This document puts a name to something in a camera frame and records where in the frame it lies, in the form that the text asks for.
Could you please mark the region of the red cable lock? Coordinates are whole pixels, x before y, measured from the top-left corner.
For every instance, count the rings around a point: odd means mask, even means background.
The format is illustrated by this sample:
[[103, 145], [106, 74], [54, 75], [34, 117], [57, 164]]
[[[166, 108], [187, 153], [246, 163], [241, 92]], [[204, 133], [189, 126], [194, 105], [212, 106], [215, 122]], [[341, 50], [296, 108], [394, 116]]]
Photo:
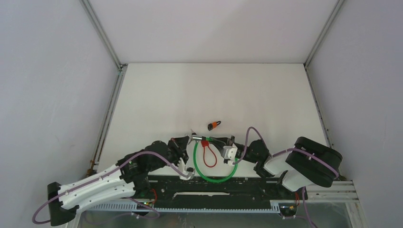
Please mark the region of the red cable lock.
[[203, 163], [208, 168], [214, 168], [217, 165], [217, 156], [210, 147], [209, 141], [201, 141], [203, 148]]

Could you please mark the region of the orange padlock with keys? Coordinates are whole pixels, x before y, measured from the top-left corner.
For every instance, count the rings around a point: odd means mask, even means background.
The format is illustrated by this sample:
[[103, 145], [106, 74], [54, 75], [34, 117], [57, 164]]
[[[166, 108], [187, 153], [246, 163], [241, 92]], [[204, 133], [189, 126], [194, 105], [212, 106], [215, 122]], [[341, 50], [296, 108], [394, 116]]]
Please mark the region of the orange padlock with keys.
[[216, 128], [218, 125], [220, 125], [221, 124], [221, 121], [215, 121], [215, 122], [212, 122], [212, 123], [210, 123], [210, 124], [208, 124], [207, 125], [207, 129], [209, 130], [209, 131], [211, 131], [211, 130], [213, 130], [214, 128]]

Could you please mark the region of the green cable lock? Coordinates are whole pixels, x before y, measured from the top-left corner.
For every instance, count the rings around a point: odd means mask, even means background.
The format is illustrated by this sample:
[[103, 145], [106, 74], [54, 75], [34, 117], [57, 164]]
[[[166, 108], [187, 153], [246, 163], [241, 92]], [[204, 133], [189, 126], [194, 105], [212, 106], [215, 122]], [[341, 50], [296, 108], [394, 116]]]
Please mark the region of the green cable lock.
[[[234, 177], [236, 171], [238, 170], [238, 165], [234, 165], [231, 172], [225, 176], [225, 177], [209, 177], [203, 173], [203, 171], [200, 169], [199, 166], [199, 156], [198, 156], [198, 151], [199, 151], [199, 146], [202, 147], [202, 158], [204, 165], [207, 168], [214, 168], [218, 164], [218, 157], [212, 150], [212, 143], [218, 142], [217, 140], [213, 139], [212, 137], [205, 137], [201, 140], [196, 140], [192, 149], [192, 161], [194, 164], [194, 168], [196, 173], [204, 180], [207, 181], [208, 183], [213, 183], [213, 184], [221, 184], [229, 181], [231, 178]], [[205, 152], [206, 149], [208, 149], [210, 152], [212, 152], [214, 158], [215, 158], [215, 163], [213, 165], [207, 165], [206, 160], [205, 160]]]

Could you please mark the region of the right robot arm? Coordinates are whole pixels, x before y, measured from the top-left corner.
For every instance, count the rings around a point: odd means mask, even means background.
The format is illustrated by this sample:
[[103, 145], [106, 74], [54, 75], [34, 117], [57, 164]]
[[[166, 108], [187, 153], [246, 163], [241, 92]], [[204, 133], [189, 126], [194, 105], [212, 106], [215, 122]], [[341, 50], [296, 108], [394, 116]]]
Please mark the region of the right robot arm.
[[331, 187], [339, 177], [343, 159], [338, 151], [303, 136], [297, 138], [293, 148], [276, 154], [270, 154], [261, 139], [252, 141], [249, 146], [236, 143], [233, 137], [212, 138], [211, 143], [219, 150], [225, 164], [238, 159], [253, 163], [253, 170], [262, 178], [280, 174], [276, 191], [284, 199], [311, 184]]

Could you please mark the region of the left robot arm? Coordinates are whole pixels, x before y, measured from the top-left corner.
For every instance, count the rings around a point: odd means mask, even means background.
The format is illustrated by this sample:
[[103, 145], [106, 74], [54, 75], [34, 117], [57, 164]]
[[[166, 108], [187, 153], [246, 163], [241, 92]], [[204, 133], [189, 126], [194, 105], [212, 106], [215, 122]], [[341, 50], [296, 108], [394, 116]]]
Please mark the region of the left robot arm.
[[171, 138], [168, 142], [155, 141], [92, 176], [70, 184], [50, 183], [50, 224], [66, 224], [77, 213], [110, 200], [135, 195], [139, 198], [148, 196], [148, 174], [165, 166], [170, 166], [181, 179], [189, 180], [194, 175], [194, 170], [185, 168], [189, 159], [186, 151], [188, 141], [188, 136]]

